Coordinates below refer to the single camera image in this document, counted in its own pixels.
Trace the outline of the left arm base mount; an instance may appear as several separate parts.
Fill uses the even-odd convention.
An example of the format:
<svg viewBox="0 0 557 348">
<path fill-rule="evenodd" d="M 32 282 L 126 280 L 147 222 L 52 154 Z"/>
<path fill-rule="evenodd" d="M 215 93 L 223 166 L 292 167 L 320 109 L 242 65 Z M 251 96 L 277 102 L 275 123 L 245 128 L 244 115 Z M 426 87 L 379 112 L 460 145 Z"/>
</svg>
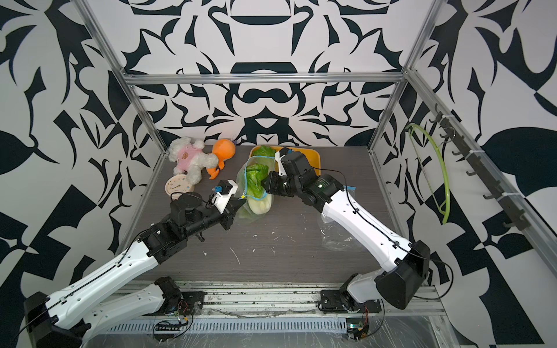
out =
<svg viewBox="0 0 557 348">
<path fill-rule="evenodd" d="M 177 312 L 180 316 L 198 315 L 204 306 L 206 296 L 204 291 L 183 291 L 174 300 L 165 300 L 162 307 L 146 316 L 173 316 Z"/>
</svg>

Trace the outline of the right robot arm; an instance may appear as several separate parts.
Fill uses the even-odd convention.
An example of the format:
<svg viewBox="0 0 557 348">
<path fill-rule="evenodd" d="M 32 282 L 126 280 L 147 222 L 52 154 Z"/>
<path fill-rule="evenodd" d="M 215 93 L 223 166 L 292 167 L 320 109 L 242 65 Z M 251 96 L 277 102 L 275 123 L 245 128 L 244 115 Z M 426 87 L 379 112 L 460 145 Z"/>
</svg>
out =
<svg viewBox="0 0 557 348">
<path fill-rule="evenodd" d="M 312 167 L 302 152 L 282 148 L 275 161 L 278 170 L 263 180 L 264 189 L 280 197 L 299 197 L 349 232 L 380 266 L 377 271 L 351 276 L 337 292 L 339 304 L 323 301 L 322 310 L 354 311 L 373 300 L 406 309 L 429 270 L 429 247 L 389 229 L 358 204 L 330 170 Z"/>
</svg>

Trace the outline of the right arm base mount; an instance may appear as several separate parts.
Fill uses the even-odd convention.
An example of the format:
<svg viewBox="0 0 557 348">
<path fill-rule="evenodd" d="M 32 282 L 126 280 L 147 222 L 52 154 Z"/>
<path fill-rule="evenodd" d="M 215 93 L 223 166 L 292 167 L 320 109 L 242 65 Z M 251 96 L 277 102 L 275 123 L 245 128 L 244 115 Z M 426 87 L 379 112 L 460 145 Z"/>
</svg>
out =
<svg viewBox="0 0 557 348">
<path fill-rule="evenodd" d="M 380 313 L 381 303 L 371 300 L 365 303 L 356 302 L 346 291 L 322 290 L 317 308 L 323 313 Z"/>
</svg>

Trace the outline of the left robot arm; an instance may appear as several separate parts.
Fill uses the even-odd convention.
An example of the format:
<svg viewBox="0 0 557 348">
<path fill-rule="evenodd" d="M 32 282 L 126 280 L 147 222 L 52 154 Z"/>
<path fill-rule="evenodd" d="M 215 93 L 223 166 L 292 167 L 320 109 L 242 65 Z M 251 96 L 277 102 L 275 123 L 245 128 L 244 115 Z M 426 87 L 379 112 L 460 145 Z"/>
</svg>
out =
<svg viewBox="0 0 557 348">
<path fill-rule="evenodd" d="M 181 290 L 170 277 L 117 300 L 110 296 L 187 246 L 190 237 L 220 225 L 229 230 L 246 203 L 234 193 L 217 193 L 205 202 L 200 194 L 182 194 L 171 202 L 161 222 L 140 232 L 120 255 L 80 281 L 50 295 L 37 292 L 24 302 L 32 347 L 81 347 L 100 332 L 150 313 L 174 313 L 183 304 Z"/>
</svg>

